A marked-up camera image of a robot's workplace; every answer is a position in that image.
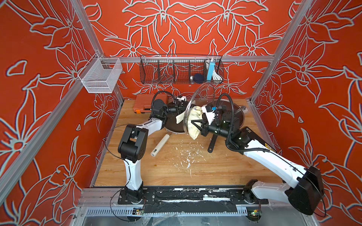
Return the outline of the glass lid with white handle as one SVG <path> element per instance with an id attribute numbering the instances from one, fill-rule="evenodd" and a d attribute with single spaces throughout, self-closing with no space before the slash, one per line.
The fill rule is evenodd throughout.
<path id="1" fill-rule="evenodd" d="M 199 84 L 197 89 L 192 93 L 186 96 L 186 110 L 184 114 L 184 119 L 182 121 L 183 129 L 186 134 L 190 134 L 188 128 L 188 121 L 190 112 L 195 106 L 204 106 L 211 104 L 215 101 L 215 85 L 211 82 L 205 82 L 203 84 Z"/>

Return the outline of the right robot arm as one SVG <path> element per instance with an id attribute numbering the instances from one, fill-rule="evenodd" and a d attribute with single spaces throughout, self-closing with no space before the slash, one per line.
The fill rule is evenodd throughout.
<path id="1" fill-rule="evenodd" d="M 249 127 L 242 127 L 244 113 L 228 94 L 206 103 L 193 96 L 185 113 L 184 127 L 193 139 L 208 134 L 212 134 L 213 139 L 224 137 L 230 151 L 257 161 L 282 179 L 281 184 L 250 180 L 243 188 L 245 202 L 276 200 L 289 203 L 305 215 L 313 215 L 319 203 L 324 202 L 320 170 L 282 157 Z"/>

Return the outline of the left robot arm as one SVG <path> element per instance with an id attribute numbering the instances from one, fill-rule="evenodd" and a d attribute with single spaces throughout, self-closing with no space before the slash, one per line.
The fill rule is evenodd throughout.
<path id="1" fill-rule="evenodd" d="M 126 184 L 124 195 L 132 203 L 140 203 L 143 200 L 143 180 L 141 178 L 141 159 L 143 158 L 148 136 L 162 130 L 168 120 L 176 117 L 186 110 L 188 104 L 185 96 L 174 96 L 165 91 L 173 99 L 173 102 L 166 104 L 163 100 L 157 99 L 157 92 L 151 101 L 151 114 L 149 119 L 142 124 L 128 124 L 125 127 L 123 136 L 118 146 L 118 153 L 124 161 L 126 169 Z"/>

